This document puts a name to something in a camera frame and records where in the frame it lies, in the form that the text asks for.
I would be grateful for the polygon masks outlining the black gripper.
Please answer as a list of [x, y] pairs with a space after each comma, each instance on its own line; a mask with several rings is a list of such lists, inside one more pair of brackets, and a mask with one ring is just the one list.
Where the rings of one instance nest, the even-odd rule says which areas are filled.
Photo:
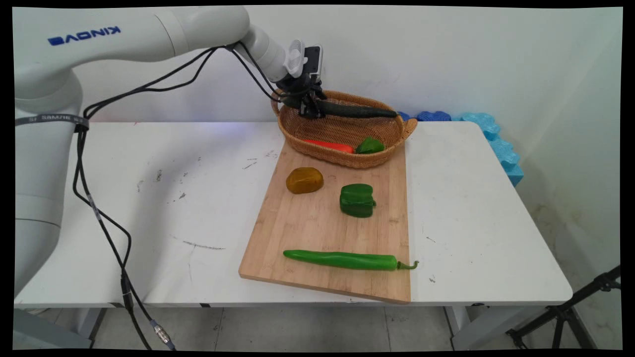
[[319, 74], [301, 74], [294, 78], [287, 75], [283, 79], [283, 103], [293, 108], [299, 108], [299, 114], [304, 118], [323, 118], [326, 114], [322, 108], [322, 101], [326, 100], [321, 87]]

